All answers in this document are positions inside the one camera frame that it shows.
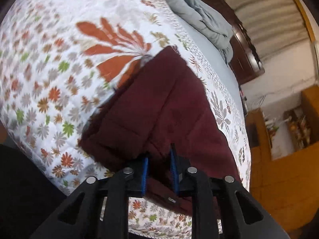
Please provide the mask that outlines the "wooden desk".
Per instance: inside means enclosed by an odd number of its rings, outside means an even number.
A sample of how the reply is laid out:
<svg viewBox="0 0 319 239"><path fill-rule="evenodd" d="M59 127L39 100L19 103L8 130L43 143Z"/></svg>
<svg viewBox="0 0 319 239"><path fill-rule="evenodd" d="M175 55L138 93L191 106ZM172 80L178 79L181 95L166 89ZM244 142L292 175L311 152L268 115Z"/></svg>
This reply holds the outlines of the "wooden desk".
<svg viewBox="0 0 319 239"><path fill-rule="evenodd" d="M271 142L261 109L249 111L245 117L252 163L271 161Z"/></svg>

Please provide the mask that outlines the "beige curtain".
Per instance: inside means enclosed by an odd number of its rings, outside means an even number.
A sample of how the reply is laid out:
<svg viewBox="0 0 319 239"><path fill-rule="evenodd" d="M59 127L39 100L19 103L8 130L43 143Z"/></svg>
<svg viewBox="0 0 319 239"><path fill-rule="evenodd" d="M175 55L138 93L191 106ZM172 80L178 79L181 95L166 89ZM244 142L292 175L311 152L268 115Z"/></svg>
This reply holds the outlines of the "beige curtain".
<svg viewBox="0 0 319 239"><path fill-rule="evenodd" d="M309 39L294 0L225 0L246 29L262 61Z"/></svg>

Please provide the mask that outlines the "wooden wall shelf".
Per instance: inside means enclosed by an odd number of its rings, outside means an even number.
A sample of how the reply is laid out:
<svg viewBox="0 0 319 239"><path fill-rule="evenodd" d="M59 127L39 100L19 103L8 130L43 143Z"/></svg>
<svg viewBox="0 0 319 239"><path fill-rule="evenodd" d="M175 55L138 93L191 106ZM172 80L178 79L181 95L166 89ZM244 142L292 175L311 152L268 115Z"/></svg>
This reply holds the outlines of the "wooden wall shelf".
<svg viewBox="0 0 319 239"><path fill-rule="evenodd" d="M317 142L302 106L285 111L283 118L295 151L305 149Z"/></svg>

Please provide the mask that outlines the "dark wooden headboard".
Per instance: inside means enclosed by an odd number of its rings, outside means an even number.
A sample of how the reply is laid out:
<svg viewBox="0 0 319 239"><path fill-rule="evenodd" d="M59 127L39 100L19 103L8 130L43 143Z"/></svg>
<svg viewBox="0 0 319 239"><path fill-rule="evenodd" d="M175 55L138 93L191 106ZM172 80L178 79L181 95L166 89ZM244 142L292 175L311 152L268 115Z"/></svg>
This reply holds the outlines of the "dark wooden headboard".
<svg viewBox="0 0 319 239"><path fill-rule="evenodd" d="M217 10L234 29L234 36L230 41L234 51L229 63L240 85L243 85L265 73L262 62L248 36L242 22L235 15L234 10L225 0L202 0Z"/></svg>

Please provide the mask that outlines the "light blue bed sheet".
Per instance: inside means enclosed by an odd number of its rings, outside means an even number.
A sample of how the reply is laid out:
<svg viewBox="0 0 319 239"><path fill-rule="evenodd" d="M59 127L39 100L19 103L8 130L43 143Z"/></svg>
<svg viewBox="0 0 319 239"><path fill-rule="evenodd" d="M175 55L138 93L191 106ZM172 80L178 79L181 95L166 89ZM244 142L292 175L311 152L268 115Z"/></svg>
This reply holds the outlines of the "light blue bed sheet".
<svg viewBox="0 0 319 239"><path fill-rule="evenodd" d="M239 114L244 118L244 112L242 107L242 101L239 94L239 84L231 68L225 63L218 49L200 32L189 25L180 16L175 15L177 20L185 28L189 36L198 46L199 50L203 53L213 70L219 76L221 82L225 85L228 92L232 96Z"/></svg>

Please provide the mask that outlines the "orange wooden wardrobe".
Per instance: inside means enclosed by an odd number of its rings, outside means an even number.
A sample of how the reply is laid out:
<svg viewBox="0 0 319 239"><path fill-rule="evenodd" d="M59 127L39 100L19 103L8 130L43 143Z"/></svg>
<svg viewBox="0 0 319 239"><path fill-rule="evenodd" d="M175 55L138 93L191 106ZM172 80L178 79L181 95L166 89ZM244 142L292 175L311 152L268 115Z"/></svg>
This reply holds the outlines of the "orange wooden wardrobe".
<svg viewBox="0 0 319 239"><path fill-rule="evenodd" d="M318 85L301 93L316 143L286 157L251 164L250 192L287 232L310 223L318 211Z"/></svg>

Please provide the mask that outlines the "grey-blue comforter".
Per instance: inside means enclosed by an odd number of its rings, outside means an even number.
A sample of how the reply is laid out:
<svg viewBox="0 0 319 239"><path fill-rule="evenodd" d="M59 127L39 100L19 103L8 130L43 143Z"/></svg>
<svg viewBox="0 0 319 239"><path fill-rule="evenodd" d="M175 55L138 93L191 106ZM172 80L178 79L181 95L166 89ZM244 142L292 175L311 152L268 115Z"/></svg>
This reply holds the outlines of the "grey-blue comforter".
<svg viewBox="0 0 319 239"><path fill-rule="evenodd" d="M170 9L204 35L228 64L234 55L230 41L233 27L215 9L201 0L165 0Z"/></svg>

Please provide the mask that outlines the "maroon pants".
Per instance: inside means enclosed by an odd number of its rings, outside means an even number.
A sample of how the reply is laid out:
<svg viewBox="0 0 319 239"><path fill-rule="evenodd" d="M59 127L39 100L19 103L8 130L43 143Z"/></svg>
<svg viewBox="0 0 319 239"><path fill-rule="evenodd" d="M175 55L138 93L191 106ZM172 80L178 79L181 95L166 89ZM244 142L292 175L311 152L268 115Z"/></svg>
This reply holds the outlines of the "maroon pants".
<svg viewBox="0 0 319 239"><path fill-rule="evenodd" d="M84 129L79 146L113 172L147 156L147 198L191 215L191 199L176 196L172 189L167 163L171 145L209 177L239 177L203 84L168 46L102 106Z"/></svg>

